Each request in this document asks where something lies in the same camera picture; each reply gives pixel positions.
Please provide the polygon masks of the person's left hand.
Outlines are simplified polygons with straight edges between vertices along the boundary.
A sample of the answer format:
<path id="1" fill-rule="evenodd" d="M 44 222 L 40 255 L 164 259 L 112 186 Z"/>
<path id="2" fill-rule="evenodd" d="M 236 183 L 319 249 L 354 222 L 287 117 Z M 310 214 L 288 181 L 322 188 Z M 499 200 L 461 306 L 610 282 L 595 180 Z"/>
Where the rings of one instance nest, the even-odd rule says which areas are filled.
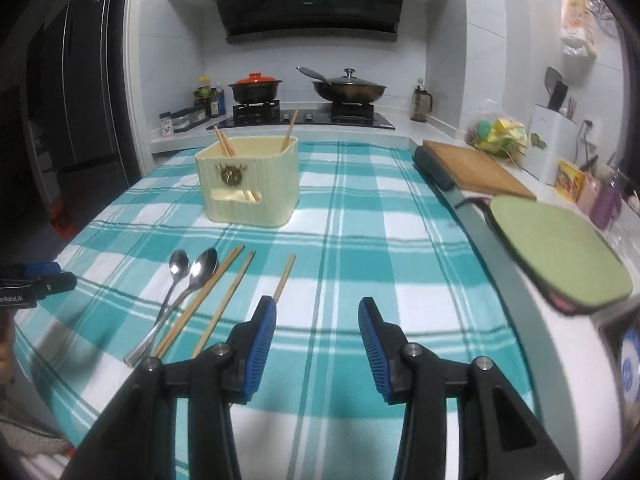
<path id="1" fill-rule="evenodd" d="M 12 382 L 14 376 L 14 313 L 2 310 L 0 316 L 0 385 Z"/>

